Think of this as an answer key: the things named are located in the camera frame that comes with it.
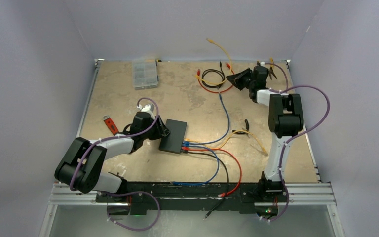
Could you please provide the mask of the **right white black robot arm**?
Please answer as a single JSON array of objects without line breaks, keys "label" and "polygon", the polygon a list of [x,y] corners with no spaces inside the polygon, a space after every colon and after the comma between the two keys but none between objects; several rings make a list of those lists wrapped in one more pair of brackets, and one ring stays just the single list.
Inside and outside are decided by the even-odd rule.
[{"label": "right white black robot arm", "polygon": [[268,127],[272,133],[267,165],[253,190],[264,201],[285,192],[284,174],[291,140],[303,129],[303,109],[299,94],[289,94],[267,87],[270,70],[262,65],[227,76],[237,89],[247,89],[253,102],[268,106]]}]

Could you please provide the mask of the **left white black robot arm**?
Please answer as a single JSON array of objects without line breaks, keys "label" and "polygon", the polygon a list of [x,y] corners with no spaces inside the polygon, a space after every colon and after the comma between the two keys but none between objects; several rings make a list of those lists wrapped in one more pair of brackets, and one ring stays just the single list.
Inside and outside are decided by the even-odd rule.
[{"label": "left white black robot arm", "polygon": [[127,197],[127,180],[118,174],[103,172],[104,161],[131,154],[142,147],[145,140],[157,140],[170,134],[160,116],[137,112],[131,124],[113,137],[98,140],[75,138],[54,172],[54,177],[72,191],[108,193],[116,202]]}]

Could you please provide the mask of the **black network switch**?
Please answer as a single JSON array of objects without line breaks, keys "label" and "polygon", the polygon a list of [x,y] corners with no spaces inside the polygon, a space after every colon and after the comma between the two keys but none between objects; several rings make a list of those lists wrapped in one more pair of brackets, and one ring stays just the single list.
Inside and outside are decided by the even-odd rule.
[{"label": "black network switch", "polygon": [[184,121],[167,119],[166,128],[169,129],[170,133],[161,139],[159,150],[163,152],[180,154],[186,133],[187,123]]}]

